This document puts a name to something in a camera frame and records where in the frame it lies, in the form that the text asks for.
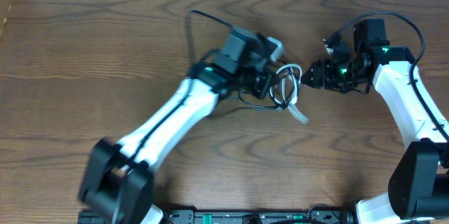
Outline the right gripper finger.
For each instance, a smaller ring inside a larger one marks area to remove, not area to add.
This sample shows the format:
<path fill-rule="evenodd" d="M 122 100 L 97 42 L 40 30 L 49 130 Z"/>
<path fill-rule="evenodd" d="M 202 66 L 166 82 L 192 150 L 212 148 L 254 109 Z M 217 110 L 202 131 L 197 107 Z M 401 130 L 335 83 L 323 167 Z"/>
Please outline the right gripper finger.
<path fill-rule="evenodd" d="M 316 77 L 302 77 L 302 83 L 312 88 L 320 88 L 320 80 Z"/>
<path fill-rule="evenodd" d="M 302 75 L 302 79 L 317 80 L 319 78 L 319 68 L 320 68 L 319 63 L 320 63 L 319 60 L 313 62 L 307 69 L 307 71 Z"/>

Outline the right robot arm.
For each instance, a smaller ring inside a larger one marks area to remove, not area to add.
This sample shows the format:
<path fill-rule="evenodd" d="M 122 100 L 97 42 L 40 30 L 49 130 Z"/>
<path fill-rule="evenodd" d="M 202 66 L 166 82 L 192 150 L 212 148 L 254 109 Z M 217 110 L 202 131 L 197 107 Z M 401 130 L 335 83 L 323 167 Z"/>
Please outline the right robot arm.
<path fill-rule="evenodd" d="M 351 59 L 341 32 L 324 40 L 329 59 L 313 62 L 302 83 L 346 94 L 366 85 L 387 104 L 401 133 L 405 153 L 391 175 L 388 190 L 354 207 L 355 223 L 422 223 L 448 217 L 448 120 L 420 78 L 419 56 L 392 46 L 381 13 L 349 22 L 354 31 Z"/>

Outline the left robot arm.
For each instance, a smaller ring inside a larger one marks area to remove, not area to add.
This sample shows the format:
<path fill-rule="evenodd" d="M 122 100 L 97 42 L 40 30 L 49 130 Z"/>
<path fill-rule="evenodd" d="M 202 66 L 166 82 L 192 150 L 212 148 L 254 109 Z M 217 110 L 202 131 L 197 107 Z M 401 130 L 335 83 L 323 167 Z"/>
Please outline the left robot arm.
<path fill-rule="evenodd" d="M 163 223 L 166 215 L 153 193 L 164 159 L 232 91 L 265 97 L 276 77 L 268 64 L 283 52 L 273 37 L 232 28 L 223 47 L 196 61 L 173 96 L 143 125 L 114 144 L 103 138 L 93 147 L 79 201 L 106 223 Z"/>

